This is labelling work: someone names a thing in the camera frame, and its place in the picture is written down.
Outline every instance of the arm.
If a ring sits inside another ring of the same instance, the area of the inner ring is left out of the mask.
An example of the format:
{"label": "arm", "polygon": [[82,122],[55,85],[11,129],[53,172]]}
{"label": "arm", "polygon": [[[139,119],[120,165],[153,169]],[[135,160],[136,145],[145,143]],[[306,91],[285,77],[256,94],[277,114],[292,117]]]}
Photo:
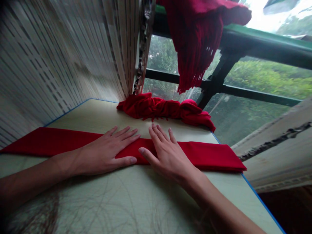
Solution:
{"label": "arm", "polygon": [[177,182],[203,210],[207,211],[218,231],[265,233],[219,192],[204,173],[193,166],[175,140],[171,129],[168,137],[159,125],[152,124],[149,133],[157,151],[157,158],[146,148],[140,148],[139,152],[156,172]]}
{"label": "arm", "polygon": [[113,171],[136,163],[135,157],[116,159],[115,156],[126,146],[140,138],[133,136],[126,127],[119,132],[117,127],[109,130],[97,140],[70,152],[52,158],[0,179],[0,206],[2,214],[9,213],[65,179],[77,175],[96,175]]}

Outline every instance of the red fabric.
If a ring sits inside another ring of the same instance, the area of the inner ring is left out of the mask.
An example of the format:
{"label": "red fabric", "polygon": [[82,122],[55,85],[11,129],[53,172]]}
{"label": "red fabric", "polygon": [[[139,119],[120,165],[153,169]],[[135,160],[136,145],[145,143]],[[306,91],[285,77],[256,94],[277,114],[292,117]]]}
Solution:
{"label": "red fabric", "polygon": [[[5,147],[0,153],[51,157],[80,148],[100,136],[102,134],[40,127]],[[179,145],[190,161],[201,170],[246,171],[246,167],[228,145],[200,142],[179,142]],[[138,139],[123,149],[116,158],[134,156],[137,158],[137,164],[148,165],[145,158],[138,152],[140,147],[145,147],[156,155],[152,140]]]}
{"label": "red fabric", "polygon": [[158,0],[167,12],[170,34],[178,52],[179,93],[198,87],[217,51],[223,25],[245,25],[251,11],[226,0]]}
{"label": "red fabric", "polygon": [[120,102],[117,109],[136,119],[152,118],[152,121],[158,117],[182,119],[182,122],[186,124],[193,126],[202,124],[212,132],[215,131],[208,112],[202,111],[192,99],[187,99],[180,104],[178,101],[165,101],[158,97],[152,97],[151,93],[133,94],[125,101]]}

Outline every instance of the hand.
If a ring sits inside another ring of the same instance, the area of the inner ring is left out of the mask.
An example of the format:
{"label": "hand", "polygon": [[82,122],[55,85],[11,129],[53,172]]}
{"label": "hand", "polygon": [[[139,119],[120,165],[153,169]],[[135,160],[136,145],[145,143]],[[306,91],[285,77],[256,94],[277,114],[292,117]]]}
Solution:
{"label": "hand", "polygon": [[97,140],[65,153],[67,168],[70,168],[71,171],[70,176],[107,173],[137,162],[135,157],[128,156],[116,159],[115,156],[126,146],[139,139],[141,135],[133,136],[137,129],[128,132],[130,127],[113,134],[116,129],[117,126]]}
{"label": "hand", "polygon": [[148,149],[141,147],[139,152],[162,176],[182,185],[200,171],[190,162],[169,128],[169,137],[159,125],[152,124],[149,134],[155,145],[157,157]]}

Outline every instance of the sky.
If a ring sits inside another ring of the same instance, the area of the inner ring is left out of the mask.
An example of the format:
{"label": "sky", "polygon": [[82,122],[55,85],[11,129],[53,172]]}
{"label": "sky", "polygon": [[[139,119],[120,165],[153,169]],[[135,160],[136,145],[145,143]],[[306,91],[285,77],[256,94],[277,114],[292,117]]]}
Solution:
{"label": "sky", "polygon": [[249,9],[252,11],[252,19],[247,24],[247,27],[270,33],[276,32],[290,15],[296,15],[298,18],[312,15],[312,11],[298,14],[301,10],[311,7],[312,0],[301,0],[292,10],[274,15],[263,14],[263,8],[268,0],[247,0],[246,2],[250,4]]}

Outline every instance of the blue table edge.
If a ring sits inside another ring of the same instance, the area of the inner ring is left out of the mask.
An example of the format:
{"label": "blue table edge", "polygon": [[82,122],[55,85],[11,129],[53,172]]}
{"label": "blue table edge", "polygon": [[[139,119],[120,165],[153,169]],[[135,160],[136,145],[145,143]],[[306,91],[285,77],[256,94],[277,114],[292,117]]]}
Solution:
{"label": "blue table edge", "polygon": [[[82,103],[80,103],[78,106],[84,104],[86,101],[88,100],[99,100],[99,101],[106,101],[106,102],[113,102],[113,101],[108,101],[108,100],[101,100],[101,99],[96,99],[96,98],[89,98],[85,101],[83,101]],[[55,120],[51,121],[50,123],[46,124],[44,127],[49,126],[51,123],[57,121],[58,119],[62,118],[64,115],[68,114],[69,112],[71,112],[72,110],[76,109],[78,106],[74,107],[73,109],[69,110],[68,112],[66,112],[65,114],[61,115],[60,117],[56,118]],[[217,142],[219,144],[220,141],[218,140],[218,138],[214,135],[213,132],[211,132],[211,134],[215,137],[215,139],[217,140]],[[254,190],[254,188],[251,186],[251,184],[249,183],[249,181],[246,179],[246,177],[244,176],[243,173],[241,173],[242,177],[244,178],[244,180],[246,181],[246,183],[249,185],[249,187],[252,189],[252,191],[254,192],[254,194],[257,196],[257,198],[259,199],[259,201],[262,203],[262,205],[264,206],[264,208],[267,210],[267,212],[270,214],[271,218],[274,220],[274,222],[276,223],[276,225],[280,228],[280,230],[282,231],[283,234],[286,234],[286,232],[283,230],[283,228],[280,226],[280,224],[277,222],[277,220],[275,219],[275,217],[273,216],[273,214],[270,212],[270,210],[267,208],[267,206],[264,204],[264,202],[261,200],[261,198],[259,197],[259,195],[257,194],[257,192]]]}

